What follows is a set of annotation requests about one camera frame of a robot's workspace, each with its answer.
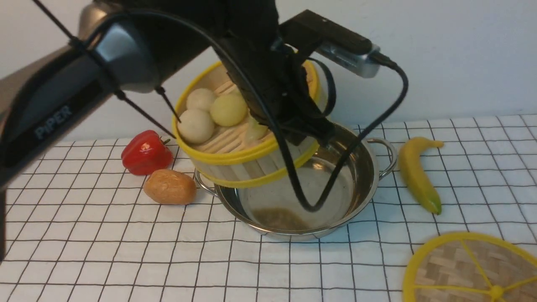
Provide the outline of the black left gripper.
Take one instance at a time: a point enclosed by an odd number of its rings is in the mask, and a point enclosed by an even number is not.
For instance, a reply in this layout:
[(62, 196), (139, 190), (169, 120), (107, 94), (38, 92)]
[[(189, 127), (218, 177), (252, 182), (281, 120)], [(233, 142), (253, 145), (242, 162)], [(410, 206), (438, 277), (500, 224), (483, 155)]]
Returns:
[(274, 50), (232, 36), (220, 42), (239, 67), (234, 67), (223, 54), (220, 54), (221, 61), (260, 124), (279, 133), (292, 145), (299, 145), (308, 137), (326, 145), (334, 137), (334, 125), (328, 115), (336, 103), (336, 87), (324, 63), (318, 65), (326, 77), (328, 99), (324, 109), (320, 109), (310, 96), (303, 67), (305, 54), (294, 54), (294, 50), (280, 41)]

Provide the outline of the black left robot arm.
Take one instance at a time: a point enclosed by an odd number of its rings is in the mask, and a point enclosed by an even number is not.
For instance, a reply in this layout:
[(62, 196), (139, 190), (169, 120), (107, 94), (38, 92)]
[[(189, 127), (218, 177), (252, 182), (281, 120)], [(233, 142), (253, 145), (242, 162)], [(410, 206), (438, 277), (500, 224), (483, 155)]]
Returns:
[(212, 47), (253, 116), (276, 135), (297, 197), (287, 143), (334, 136), (307, 96), (302, 63), (341, 29), (312, 11), (279, 23), (274, 0), (94, 0), (103, 8), (67, 46), (1, 80), (1, 258), (5, 257), (6, 188), (30, 163), (113, 94), (148, 93)]

